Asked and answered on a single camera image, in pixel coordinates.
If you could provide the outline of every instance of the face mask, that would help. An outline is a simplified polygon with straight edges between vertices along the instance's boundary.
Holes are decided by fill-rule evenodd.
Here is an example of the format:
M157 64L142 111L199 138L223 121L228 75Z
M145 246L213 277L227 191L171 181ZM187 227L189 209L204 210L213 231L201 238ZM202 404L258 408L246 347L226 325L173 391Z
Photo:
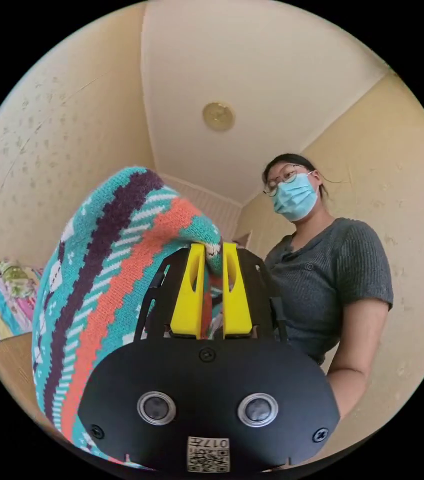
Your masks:
M273 197L273 207L289 222L302 220L317 203L317 192L308 179L311 173L299 173L292 182L278 184L277 193Z

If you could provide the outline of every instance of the sticker label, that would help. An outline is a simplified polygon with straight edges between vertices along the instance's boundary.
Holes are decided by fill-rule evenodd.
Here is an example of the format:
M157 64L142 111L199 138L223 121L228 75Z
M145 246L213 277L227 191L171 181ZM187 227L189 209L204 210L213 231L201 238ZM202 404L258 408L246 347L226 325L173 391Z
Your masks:
M187 470L202 473L229 472L230 447L228 438L188 437Z

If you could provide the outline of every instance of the short sleeve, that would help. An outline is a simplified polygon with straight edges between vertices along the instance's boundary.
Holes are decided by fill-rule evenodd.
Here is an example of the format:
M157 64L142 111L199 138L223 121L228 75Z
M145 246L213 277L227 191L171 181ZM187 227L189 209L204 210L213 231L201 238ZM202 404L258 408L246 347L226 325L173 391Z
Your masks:
M341 303L379 299L393 305L390 265L375 231L354 222L344 236L337 258L337 289Z

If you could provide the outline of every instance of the colorful sock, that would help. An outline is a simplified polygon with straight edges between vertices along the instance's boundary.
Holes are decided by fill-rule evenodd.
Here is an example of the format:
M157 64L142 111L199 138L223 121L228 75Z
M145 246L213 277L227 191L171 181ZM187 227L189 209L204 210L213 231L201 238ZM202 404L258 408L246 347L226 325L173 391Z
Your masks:
M72 444L100 452L77 416L93 368L133 339L143 297L162 260L191 243L206 249L202 336L221 305L222 239L215 225L158 175L126 168L70 219L45 267L33 320L40 410Z

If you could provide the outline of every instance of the ceiling light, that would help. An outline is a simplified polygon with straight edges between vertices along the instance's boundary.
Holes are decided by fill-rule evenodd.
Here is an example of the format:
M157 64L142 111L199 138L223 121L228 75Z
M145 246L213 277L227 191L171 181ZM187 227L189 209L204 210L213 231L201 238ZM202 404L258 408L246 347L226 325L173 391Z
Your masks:
M207 127L216 132L230 130L235 122L232 109L222 102L214 101L205 105L202 115Z

